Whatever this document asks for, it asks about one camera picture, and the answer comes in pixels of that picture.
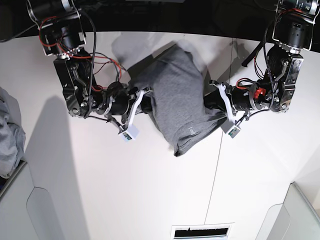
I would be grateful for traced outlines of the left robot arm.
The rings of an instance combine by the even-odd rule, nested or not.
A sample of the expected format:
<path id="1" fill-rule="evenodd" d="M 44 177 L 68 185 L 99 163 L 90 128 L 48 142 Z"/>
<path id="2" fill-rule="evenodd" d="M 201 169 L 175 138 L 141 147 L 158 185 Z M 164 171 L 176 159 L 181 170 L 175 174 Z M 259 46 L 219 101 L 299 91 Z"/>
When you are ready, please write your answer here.
<path id="1" fill-rule="evenodd" d="M 210 84 L 217 90 L 204 97 L 204 105 L 224 111 L 236 126 L 258 113 L 286 112 L 304 61 L 301 51 L 311 49 L 319 13 L 317 0 L 279 0 L 274 21 L 266 28 L 259 45 L 242 62 L 246 67 L 263 51 L 265 72 L 255 64 L 257 80 L 243 77 L 235 85 L 212 80 Z"/>

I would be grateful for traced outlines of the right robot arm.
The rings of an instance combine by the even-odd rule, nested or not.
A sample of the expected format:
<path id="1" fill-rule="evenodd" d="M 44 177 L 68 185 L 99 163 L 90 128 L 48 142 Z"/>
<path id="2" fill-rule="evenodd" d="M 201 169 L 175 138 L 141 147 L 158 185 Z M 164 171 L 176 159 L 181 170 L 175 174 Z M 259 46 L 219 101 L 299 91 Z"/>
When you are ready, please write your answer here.
<path id="1" fill-rule="evenodd" d="M 72 117 L 94 118 L 113 123 L 120 132 L 132 124 L 135 115 L 152 112 L 149 92 L 120 81 L 125 68 L 114 59 L 96 51 L 97 30 L 91 17 L 72 0 L 28 0 L 30 19 L 38 27 L 39 41 L 53 64 L 62 86 L 68 113 Z M 93 27 L 93 50 L 84 49 L 86 33 L 82 17 Z M 96 82 L 96 59 L 104 59 L 116 70 L 115 81 L 108 87 Z"/>

